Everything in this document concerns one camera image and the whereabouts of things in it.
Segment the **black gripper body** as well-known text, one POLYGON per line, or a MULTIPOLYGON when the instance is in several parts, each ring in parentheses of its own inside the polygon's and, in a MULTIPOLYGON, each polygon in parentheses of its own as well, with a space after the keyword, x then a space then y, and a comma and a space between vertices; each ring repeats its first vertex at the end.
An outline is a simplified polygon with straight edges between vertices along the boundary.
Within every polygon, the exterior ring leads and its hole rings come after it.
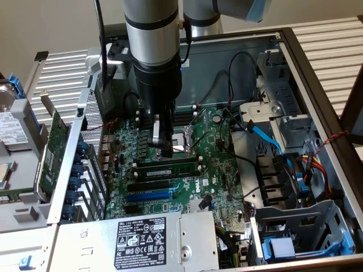
POLYGON ((171 107, 182 89, 180 56, 159 66, 134 64, 137 88, 151 114, 162 114, 171 107))

